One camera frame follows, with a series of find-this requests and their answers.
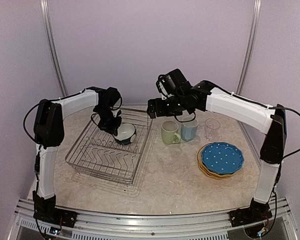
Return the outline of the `clear glass cup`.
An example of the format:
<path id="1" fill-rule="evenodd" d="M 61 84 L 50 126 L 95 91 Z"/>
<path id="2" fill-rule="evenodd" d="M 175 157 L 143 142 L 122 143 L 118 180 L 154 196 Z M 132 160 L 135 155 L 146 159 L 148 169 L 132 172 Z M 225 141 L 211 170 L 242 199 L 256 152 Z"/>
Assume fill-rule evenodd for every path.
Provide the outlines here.
<path id="1" fill-rule="evenodd" d="M 217 137 L 217 133 L 221 124 L 214 118 L 208 118 L 204 122 L 205 137 L 207 140 L 213 141 Z"/>

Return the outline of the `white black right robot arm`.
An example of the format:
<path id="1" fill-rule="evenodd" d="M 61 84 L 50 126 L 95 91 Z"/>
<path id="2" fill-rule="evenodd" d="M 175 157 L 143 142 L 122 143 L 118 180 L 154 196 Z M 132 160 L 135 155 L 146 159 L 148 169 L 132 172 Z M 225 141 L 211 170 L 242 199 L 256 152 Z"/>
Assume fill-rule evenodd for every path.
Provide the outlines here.
<path id="1" fill-rule="evenodd" d="M 280 179 L 281 165 L 289 154 L 284 154 L 287 139 L 286 111 L 280 104 L 271 106 L 229 92 L 208 80 L 192 86 L 177 68 L 161 74 L 156 81 L 161 97 L 149 99 L 147 114 L 150 118 L 174 117 L 196 110 L 227 116 L 247 124 L 265 139 L 260 150 L 261 171 L 246 218 L 256 222 L 269 211 L 269 199 Z"/>

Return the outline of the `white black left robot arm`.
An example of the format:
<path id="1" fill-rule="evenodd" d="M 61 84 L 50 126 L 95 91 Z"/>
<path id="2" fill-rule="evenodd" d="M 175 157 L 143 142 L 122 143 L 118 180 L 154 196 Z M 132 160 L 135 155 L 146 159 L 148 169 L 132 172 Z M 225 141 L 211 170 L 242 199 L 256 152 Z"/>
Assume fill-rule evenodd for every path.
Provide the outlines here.
<path id="1" fill-rule="evenodd" d="M 51 223 L 60 218 L 60 211 L 55 207 L 54 170 L 57 151 L 65 137 L 65 118 L 92 108 L 99 117 L 97 127 L 108 134 L 117 135 L 122 118 L 120 108 L 115 105 L 121 101 L 122 96 L 116 88 L 92 86 L 66 97 L 42 99 L 34 106 L 37 112 L 33 134 L 28 134 L 28 137 L 36 144 L 36 187 L 33 192 L 36 214 L 40 213 Z"/>

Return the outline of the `blue plate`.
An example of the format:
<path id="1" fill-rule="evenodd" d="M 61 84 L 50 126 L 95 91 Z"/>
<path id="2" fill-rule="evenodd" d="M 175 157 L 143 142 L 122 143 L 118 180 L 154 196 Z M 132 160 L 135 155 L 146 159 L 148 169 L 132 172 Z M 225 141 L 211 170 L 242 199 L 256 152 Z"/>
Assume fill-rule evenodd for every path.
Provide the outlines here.
<path id="1" fill-rule="evenodd" d="M 227 142 L 213 142 L 199 153 L 201 162 L 218 175 L 232 175 L 243 167 L 244 156 L 240 149 Z"/>

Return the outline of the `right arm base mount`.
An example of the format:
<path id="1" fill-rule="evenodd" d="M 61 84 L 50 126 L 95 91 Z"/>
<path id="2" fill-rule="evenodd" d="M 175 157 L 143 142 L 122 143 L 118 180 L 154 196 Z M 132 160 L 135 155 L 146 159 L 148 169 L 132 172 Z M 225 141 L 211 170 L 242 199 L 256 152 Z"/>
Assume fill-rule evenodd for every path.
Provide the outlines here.
<path id="1" fill-rule="evenodd" d="M 238 208 L 229 212 L 230 223 L 232 227 L 248 225 L 263 220 L 270 219 L 272 212 L 269 209 L 265 211 L 257 208 Z"/>

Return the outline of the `yellow polka dot plate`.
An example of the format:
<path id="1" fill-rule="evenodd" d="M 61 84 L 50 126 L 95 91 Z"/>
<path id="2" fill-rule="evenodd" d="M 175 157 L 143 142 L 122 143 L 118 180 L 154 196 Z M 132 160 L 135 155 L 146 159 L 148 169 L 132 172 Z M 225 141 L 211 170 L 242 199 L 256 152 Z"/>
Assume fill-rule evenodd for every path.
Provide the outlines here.
<path id="1" fill-rule="evenodd" d="M 203 169 L 200 170 L 205 176 L 214 179 L 214 180 L 223 180 L 223 179 L 229 179 L 231 178 L 233 175 L 232 174 L 226 174 L 226 175 L 213 175 L 210 174 L 209 172 L 204 171 Z"/>

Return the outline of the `light green mug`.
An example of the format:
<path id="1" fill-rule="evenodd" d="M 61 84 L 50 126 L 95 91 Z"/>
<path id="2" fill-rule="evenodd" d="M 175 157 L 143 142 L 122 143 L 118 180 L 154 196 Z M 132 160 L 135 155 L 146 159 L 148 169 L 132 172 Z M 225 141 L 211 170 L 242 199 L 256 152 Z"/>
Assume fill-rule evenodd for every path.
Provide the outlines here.
<path id="1" fill-rule="evenodd" d="M 168 120 L 161 124 L 161 138 L 164 144 L 178 144 L 181 136 L 178 134 L 179 126 L 176 122 Z"/>

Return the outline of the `teal and white bowl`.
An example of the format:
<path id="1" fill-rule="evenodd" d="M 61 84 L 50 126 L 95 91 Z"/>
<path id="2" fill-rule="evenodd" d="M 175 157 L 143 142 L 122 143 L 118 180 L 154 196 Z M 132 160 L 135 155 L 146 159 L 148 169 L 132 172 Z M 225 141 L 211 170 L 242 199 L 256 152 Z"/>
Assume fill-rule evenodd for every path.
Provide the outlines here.
<path id="1" fill-rule="evenodd" d="M 132 144 L 137 136 L 136 127 L 131 123 L 122 123 L 117 129 L 117 135 L 113 135 L 115 142 L 119 145 Z"/>

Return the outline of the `light blue faceted cup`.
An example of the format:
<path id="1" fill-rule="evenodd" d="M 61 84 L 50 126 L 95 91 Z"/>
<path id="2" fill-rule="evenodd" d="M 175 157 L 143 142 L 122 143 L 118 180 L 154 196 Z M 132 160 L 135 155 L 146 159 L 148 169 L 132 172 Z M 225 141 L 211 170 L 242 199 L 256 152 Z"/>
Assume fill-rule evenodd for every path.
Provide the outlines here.
<path id="1" fill-rule="evenodd" d="M 184 117 L 181 123 L 181 131 L 180 131 L 180 135 L 182 140 L 189 142 L 192 141 L 197 133 L 197 129 L 198 129 L 198 121 L 196 119 L 193 119 L 190 116 L 186 116 Z"/>

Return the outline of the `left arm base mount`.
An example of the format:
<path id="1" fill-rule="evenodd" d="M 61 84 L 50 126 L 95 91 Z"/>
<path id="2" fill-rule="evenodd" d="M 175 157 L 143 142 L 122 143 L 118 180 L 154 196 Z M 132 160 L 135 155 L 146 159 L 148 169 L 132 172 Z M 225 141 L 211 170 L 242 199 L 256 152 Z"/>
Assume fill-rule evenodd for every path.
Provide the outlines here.
<path id="1" fill-rule="evenodd" d="M 78 214 L 75 211 L 54 208 L 51 212 L 44 212 L 36 209 L 33 217 L 42 222 L 61 227 L 74 228 L 77 215 Z"/>

